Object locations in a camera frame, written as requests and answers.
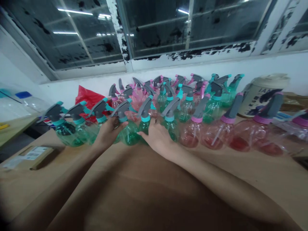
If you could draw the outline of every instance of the window frame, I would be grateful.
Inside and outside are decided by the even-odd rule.
[[[19,26],[14,23],[13,19],[2,7],[0,7],[0,19],[1,25],[4,29],[14,40],[16,40],[24,52],[29,55],[46,77],[50,81],[56,81],[287,52],[288,50],[285,48],[286,44],[292,39],[292,31],[294,27],[308,9],[308,1],[273,1],[276,1],[276,3],[271,9],[271,13],[267,16],[267,19],[265,19],[266,26],[264,26],[263,30],[259,32],[259,36],[256,40],[242,41],[233,44],[220,44],[213,47],[188,49],[174,53],[157,54],[131,59],[129,55],[130,47],[125,37],[127,31],[125,31],[126,29],[123,27],[121,21],[123,19],[123,17],[121,17],[121,10],[119,10],[116,0],[106,0],[121,49],[122,61],[105,64],[91,64],[90,66],[67,70],[53,70],[48,66],[47,61],[39,54],[39,50],[35,47],[34,43],[22,32]],[[190,9],[193,8],[193,3],[194,0],[190,0]],[[278,30],[278,25],[289,13],[292,15],[288,18],[287,23],[282,29],[280,28]]]

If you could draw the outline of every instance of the white plastic container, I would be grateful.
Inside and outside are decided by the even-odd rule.
[[[282,91],[290,82],[287,74],[275,73],[262,75],[246,85],[242,93],[244,99],[238,115],[244,118],[254,117],[269,102],[270,97]]]
[[[44,112],[51,105],[42,99],[32,96],[27,91],[18,92],[15,94],[24,104],[26,110],[30,113]]]

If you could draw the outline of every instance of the white wall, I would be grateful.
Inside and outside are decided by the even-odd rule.
[[[184,65],[177,67],[152,69],[133,73],[109,74],[91,78],[70,79],[55,81],[40,85],[40,88],[54,101],[63,101],[66,108],[75,103],[78,94],[78,85],[108,96],[109,88],[113,83],[118,87],[118,79],[122,78],[123,85],[132,83],[132,77],[141,81],[154,79],[164,75],[175,79],[175,74],[186,76],[190,79],[191,73],[210,79],[212,73],[220,76],[232,74],[230,81],[237,74],[243,73],[245,77],[241,80],[238,90],[241,91],[246,84],[260,75],[272,73],[287,73],[291,78],[290,85],[284,91],[292,91],[299,95],[308,95],[308,52],[296,54],[283,54],[279,56],[258,56],[241,60],[228,60],[197,65]]]

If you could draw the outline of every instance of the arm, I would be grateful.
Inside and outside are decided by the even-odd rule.
[[[94,144],[69,170],[12,221],[9,230],[40,231],[47,229],[92,164],[112,145],[119,132],[127,125],[127,123],[122,123],[114,129],[115,120],[115,117],[110,118],[102,125]]]
[[[283,229],[301,230],[290,216],[268,196],[236,176],[191,155],[174,143],[167,130],[152,119],[149,135],[140,135],[158,154],[184,168],[238,212]]]

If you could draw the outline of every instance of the cardboard box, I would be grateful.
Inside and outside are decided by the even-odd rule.
[[[3,167],[9,169],[38,170],[52,161],[55,155],[54,148],[29,146]]]

